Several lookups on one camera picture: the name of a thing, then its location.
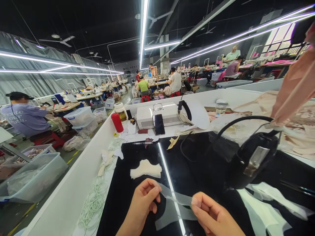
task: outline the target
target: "ceiling fan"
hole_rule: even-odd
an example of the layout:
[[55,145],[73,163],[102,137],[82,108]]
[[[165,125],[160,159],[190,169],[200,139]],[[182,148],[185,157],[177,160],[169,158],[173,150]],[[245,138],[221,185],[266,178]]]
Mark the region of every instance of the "ceiling fan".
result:
[[183,47],[190,47],[191,44],[192,44],[192,43],[189,43],[189,44],[186,43],[185,46],[182,46],[182,47],[180,47],[180,48],[183,48]]
[[89,57],[99,57],[99,58],[102,58],[102,57],[98,56],[98,52],[95,53],[94,56],[89,56]]
[[209,34],[209,33],[213,33],[212,30],[215,28],[213,27],[212,29],[208,30],[207,32],[203,33],[203,34]]
[[150,20],[152,20],[149,29],[152,28],[152,26],[154,25],[155,22],[157,22],[157,20],[162,19],[163,17],[166,17],[166,16],[168,16],[169,14],[172,14],[172,13],[173,13],[173,11],[169,11],[168,13],[165,13],[165,14],[160,15],[160,16],[158,16],[158,17],[151,17],[151,16],[148,16],[148,18],[149,18]]
[[68,37],[68,38],[66,38],[64,40],[62,40],[62,38],[60,38],[59,41],[58,40],[47,40],[47,39],[39,39],[39,41],[42,41],[42,42],[57,42],[57,43],[61,43],[63,45],[66,45],[68,47],[72,47],[71,45],[67,44],[66,42],[71,40],[71,39],[74,39],[74,38],[75,38],[75,36],[70,36],[70,37]]

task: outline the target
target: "glass jar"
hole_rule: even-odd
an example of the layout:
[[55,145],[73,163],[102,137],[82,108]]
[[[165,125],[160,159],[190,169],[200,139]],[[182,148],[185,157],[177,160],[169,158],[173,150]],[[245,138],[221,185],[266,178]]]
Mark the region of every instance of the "glass jar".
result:
[[216,105],[216,113],[224,114],[227,108],[227,103],[217,103]]

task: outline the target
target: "tweezers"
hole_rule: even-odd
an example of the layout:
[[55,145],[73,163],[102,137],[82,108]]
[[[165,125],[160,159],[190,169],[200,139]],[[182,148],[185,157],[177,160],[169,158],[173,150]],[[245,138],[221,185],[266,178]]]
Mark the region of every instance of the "tweezers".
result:
[[296,190],[298,192],[301,192],[301,193],[304,193],[308,196],[311,196],[311,197],[314,197],[315,198],[315,195],[314,194],[311,194],[311,193],[315,193],[314,190],[311,190],[311,189],[308,189],[308,188],[304,188],[302,186],[298,186],[296,184],[293,184],[293,183],[290,183],[290,182],[287,182],[287,181],[284,181],[284,180],[280,180],[281,184],[286,186],[286,187],[289,187],[293,190]]

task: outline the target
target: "smartphone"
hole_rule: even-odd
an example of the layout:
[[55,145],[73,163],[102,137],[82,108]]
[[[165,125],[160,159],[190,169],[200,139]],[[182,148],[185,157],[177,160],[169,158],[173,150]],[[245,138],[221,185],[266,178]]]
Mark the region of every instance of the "smartphone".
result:
[[155,135],[165,134],[162,114],[153,115],[152,118],[153,118],[153,126],[155,130]]

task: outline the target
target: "white shirt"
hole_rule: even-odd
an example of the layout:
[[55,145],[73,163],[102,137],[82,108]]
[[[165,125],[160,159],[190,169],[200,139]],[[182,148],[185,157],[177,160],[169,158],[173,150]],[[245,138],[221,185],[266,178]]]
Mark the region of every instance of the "white shirt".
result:
[[172,83],[170,84],[171,93],[175,93],[181,89],[181,76],[179,73],[175,72],[171,75],[170,80]]

